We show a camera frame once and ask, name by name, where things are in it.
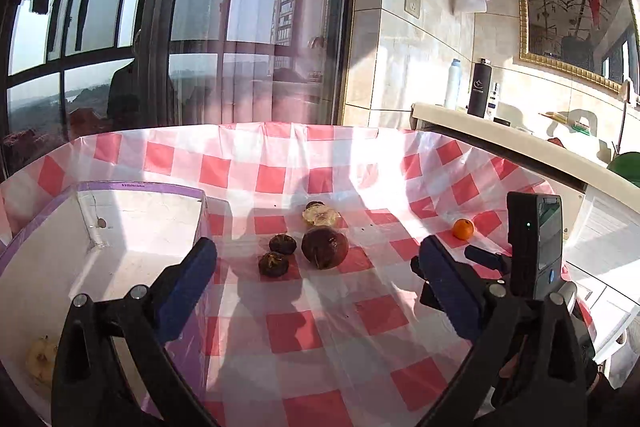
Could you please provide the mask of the small orange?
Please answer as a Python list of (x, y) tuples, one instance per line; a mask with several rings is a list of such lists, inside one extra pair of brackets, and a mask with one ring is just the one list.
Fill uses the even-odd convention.
[(475, 225), (472, 220), (458, 219), (451, 227), (451, 234), (459, 241), (467, 242), (475, 232)]

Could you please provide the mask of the cut pear half with seeds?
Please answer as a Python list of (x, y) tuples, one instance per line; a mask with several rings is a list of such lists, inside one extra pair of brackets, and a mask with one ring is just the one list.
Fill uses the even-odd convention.
[(32, 379), (47, 388), (52, 386), (58, 345), (48, 337), (36, 339), (30, 346), (25, 366)]

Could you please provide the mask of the dark water chestnut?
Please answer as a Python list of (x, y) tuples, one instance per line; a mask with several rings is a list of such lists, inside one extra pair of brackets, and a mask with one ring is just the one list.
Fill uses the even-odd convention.
[(288, 234), (277, 234), (269, 241), (269, 249), (281, 256), (292, 256), (297, 248), (296, 240)]
[(288, 273), (289, 267), (288, 258), (273, 251), (262, 255), (258, 260), (258, 271), (263, 277), (271, 277), (272, 279), (283, 277)]

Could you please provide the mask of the cream countertop ledge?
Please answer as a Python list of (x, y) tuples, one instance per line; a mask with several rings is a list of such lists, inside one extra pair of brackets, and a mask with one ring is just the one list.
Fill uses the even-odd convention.
[(488, 150), (579, 192), (591, 186), (634, 211), (639, 209), (639, 189), (634, 184), (566, 148), (518, 129), (422, 103), (412, 106), (411, 128), (431, 130)]

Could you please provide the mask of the green round object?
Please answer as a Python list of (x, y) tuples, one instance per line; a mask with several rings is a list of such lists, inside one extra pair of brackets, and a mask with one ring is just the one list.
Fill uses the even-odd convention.
[(618, 174), (636, 187), (640, 186), (640, 153), (627, 152), (615, 156), (608, 164), (608, 170)]

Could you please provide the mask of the purple storage box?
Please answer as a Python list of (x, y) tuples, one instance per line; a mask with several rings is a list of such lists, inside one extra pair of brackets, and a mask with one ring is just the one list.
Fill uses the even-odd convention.
[(118, 299), (151, 285), (210, 234), (198, 188), (82, 182), (55, 197), (1, 255), (1, 363), (37, 418), (51, 420), (51, 387), (25, 366), (40, 337), (60, 341), (74, 297)]

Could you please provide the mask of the black thermos bottle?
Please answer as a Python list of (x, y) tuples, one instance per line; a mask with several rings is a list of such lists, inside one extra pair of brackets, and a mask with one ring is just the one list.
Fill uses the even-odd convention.
[(491, 64), (486, 58), (481, 58), (474, 64), (468, 114), (484, 118), (488, 103), (489, 89), (491, 85)]

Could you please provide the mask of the white spray bottle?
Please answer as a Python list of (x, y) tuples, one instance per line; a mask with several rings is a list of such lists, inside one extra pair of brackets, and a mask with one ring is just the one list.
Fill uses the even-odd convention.
[(449, 109), (457, 107), (460, 90), (462, 68), (461, 62), (454, 58), (449, 66), (444, 106)]

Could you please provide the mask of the dark red whole apple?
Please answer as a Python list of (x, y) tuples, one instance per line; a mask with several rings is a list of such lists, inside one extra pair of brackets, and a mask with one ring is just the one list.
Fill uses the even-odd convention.
[(330, 227), (310, 229), (302, 239), (304, 257), (318, 270), (337, 267), (349, 251), (347, 237)]

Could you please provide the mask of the gold framed mirror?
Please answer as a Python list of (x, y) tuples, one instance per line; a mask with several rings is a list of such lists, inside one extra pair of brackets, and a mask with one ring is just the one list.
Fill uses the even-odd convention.
[(634, 0), (518, 0), (521, 61), (565, 72), (614, 94), (639, 90)]

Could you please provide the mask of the cut apple half small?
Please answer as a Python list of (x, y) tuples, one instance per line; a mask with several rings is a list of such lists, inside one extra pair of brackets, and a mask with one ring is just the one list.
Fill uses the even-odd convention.
[(303, 220), (308, 227), (335, 227), (341, 220), (341, 215), (324, 202), (308, 202), (302, 213)]

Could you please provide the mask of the red white checkered tablecloth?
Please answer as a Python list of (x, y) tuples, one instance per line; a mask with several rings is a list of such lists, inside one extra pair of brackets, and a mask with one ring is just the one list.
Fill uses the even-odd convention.
[[(230, 124), (82, 136), (1, 185), (1, 254), (56, 196), (82, 182), (153, 182), (206, 196), (218, 263), (186, 339), (169, 353), (226, 426), (408, 426), (426, 413), (469, 343), (422, 307), (410, 259), (472, 220), (472, 243), (508, 251), (506, 195), (547, 193), (514, 162), (433, 132)], [(302, 213), (324, 202), (349, 243), (316, 269)], [(288, 273), (258, 271), (277, 234)]]

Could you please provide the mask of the wall power socket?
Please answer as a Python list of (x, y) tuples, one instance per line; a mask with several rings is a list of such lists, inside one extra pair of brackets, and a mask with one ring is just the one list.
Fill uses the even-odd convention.
[(405, 0), (404, 11), (412, 17), (419, 18), (421, 16), (421, 0)]

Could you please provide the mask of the dark window frame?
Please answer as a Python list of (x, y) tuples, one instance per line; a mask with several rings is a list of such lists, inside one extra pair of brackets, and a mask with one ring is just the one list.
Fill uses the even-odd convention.
[(352, 0), (1, 0), (1, 173), (81, 136), (334, 124)]

